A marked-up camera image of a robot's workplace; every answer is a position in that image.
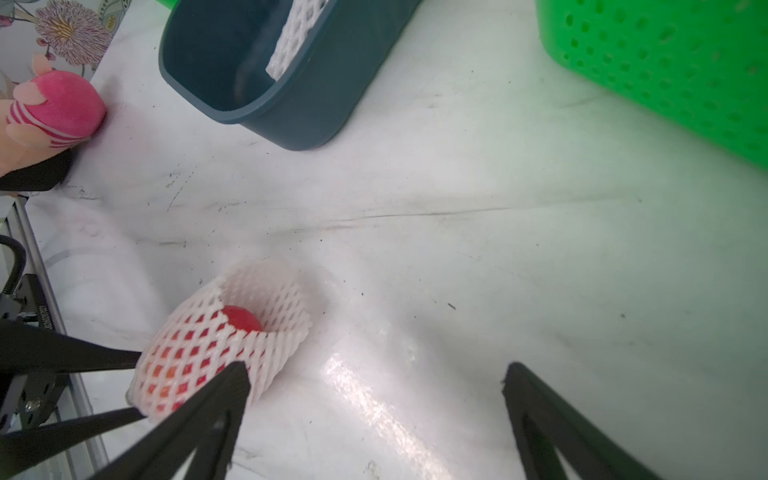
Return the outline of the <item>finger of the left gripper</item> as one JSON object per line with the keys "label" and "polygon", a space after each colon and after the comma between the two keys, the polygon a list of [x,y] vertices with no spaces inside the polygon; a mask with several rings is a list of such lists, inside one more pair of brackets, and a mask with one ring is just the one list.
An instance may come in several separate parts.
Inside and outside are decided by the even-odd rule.
{"label": "finger of the left gripper", "polygon": [[10,479],[73,446],[144,418],[138,409],[124,408],[2,434],[1,478]]}
{"label": "finger of the left gripper", "polygon": [[84,373],[134,369],[141,353],[117,350],[32,327],[1,320],[1,372]]}

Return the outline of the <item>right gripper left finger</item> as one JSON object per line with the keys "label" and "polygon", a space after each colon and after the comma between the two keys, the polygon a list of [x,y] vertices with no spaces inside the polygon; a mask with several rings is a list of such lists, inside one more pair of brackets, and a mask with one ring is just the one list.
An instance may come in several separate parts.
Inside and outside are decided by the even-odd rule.
{"label": "right gripper left finger", "polygon": [[95,479],[226,477],[251,386],[242,362],[233,362],[165,418],[141,441],[93,475]]}

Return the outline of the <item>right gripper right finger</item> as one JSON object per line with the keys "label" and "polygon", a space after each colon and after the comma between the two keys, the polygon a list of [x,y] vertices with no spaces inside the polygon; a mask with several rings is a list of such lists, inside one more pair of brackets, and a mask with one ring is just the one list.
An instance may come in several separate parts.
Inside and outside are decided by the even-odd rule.
{"label": "right gripper right finger", "polygon": [[508,366],[503,382],[509,420],[528,479],[565,479],[565,459],[582,479],[657,479],[527,366]]}

